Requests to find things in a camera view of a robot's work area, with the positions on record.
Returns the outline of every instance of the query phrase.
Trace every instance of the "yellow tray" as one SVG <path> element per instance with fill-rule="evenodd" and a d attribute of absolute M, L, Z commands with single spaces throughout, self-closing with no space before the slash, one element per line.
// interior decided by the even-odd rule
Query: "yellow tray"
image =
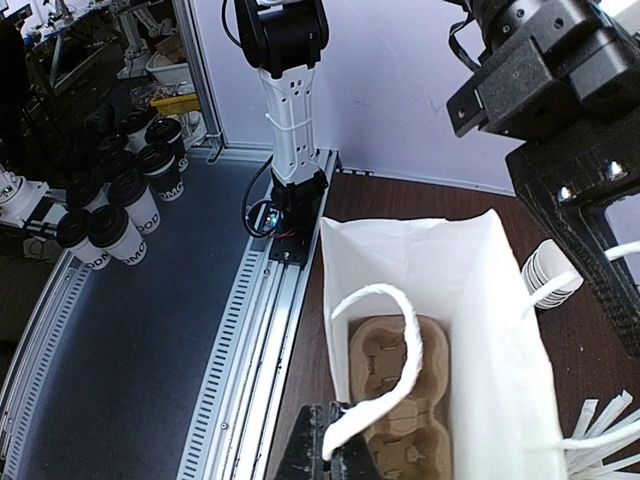
<path fill-rule="evenodd" d="M 182 115 L 200 110 L 200 102 L 195 93 L 162 100 L 151 100 L 151 106 L 155 107 L 161 115 Z"/>

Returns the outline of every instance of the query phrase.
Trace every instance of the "bolt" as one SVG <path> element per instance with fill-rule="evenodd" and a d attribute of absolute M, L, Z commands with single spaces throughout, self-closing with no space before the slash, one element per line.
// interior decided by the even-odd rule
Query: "bolt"
<path fill-rule="evenodd" d="M 558 201 L 560 203 L 567 202 L 567 201 L 572 200 L 574 198 L 575 198 L 575 195 L 573 194 L 573 192 L 568 187 L 562 187 L 558 191 Z"/>
<path fill-rule="evenodd" d="M 615 160 L 607 165 L 606 175 L 607 178 L 612 182 L 626 177 L 628 173 L 629 172 L 627 172 L 626 169 Z"/>

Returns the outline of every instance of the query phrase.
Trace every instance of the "black lid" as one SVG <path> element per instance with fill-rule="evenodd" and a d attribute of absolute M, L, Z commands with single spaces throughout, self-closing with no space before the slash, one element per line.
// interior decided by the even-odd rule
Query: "black lid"
<path fill-rule="evenodd" d="M 173 159 L 173 150 L 168 143 L 151 143 L 138 153 L 138 169 L 142 173 L 153 173 Z"/>
<path fill-rule="evenodd" d="M 114 153 L 118 153 L 127 148 L 128 143 L 129 139 L 126 135 L 122 135 L 121 133 L 110 133 L 98 144 L 96 155 L 98 158 L 113 155 Z"/>
<path fill-rule="evenodd" d="M 100 171 L 107 182 L 113 182 L 123 173 L 135 170 L 135 168 L 136 155 L 128 150 L 103 158 L 100 165 Z"/>
<path fill-rule="evenodd" d="M 130 113 L 120 122 L 120 131 L 125 135 L 135 133 L 144 128 L 153 118 L 153 110 L 137 110 Z"/>
<path fill-rule="evenodd" d="M 144 139 L 147 143 L 160 143 L 173 140 L 182 133 L 180 122 L 173 118 L 159 118 L 147 129 Z"/>
<path fill-rule="evenodd" d="M 105 205 L 89 217 L 89 240 L 98 248 L 107 248 L 116 243 L 129 224 L 127 211 L 116 205 Z"/>
<path fill-rule="evenodd" d="M 90 215 L 86 210 L 77 210 L 62 217 L 56 231 L 56 239 L 62 248 L 75 247 L 87 237 Z"/>
<path fill-rule="evenodd" d="M 128 207 L 140 200 L 146 189 L 147 179 L 138 172 L 131 171 L 114 180 L 109 187 L 107 198 L 114 205 Z"/>
<path fill-rule="evenodd" d="M 102 183 L 90 175 L 76 178 L 67 189 L 67 206 L 78 210 L 89 205 L 100 193 Z"/>

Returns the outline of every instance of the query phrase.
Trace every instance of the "paper bag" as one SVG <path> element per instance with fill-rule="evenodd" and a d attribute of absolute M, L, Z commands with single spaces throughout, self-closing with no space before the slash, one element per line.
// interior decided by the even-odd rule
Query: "paper bag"
<path fill-rule="evenodd" d="M 439 321 L 451 351 L 449 424 L 455 480 L 567 479 L 553 383 L 537 319 L 494 211 L 466 221 L 323 219 L 324 313 L 337 400 L 349 395 L 349 323 L 400 312 L 386 283 L 417 314 Z"/>

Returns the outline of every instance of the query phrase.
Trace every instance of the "dark brown table surface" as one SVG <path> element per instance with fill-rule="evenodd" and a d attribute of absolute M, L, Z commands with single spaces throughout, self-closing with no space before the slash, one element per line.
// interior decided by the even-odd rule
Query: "dark brown table surface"
<path fill-rule="evenodd" d="M 548 238 L 515 198 L 377 177 L 336 174 L 325 215 L 361 218 L 443 217 L 459 220 L 495 209 L 520 265 Z M 322 315 L 324 273 L 316 253 L 280 407 L 267 479 L 275 477 L 298 411 L 333 399 Z M 640 408 L 640 363 L 625 354 L 588 285 L 564 305 L 538 314 L 554 366 L 560 422 L 570 436 L 586 398 L 600 399 L 599 411 L 623 389 L 636 396 L 626 413 Z M 624 453 L 638 453 L 636 444 Z"/>

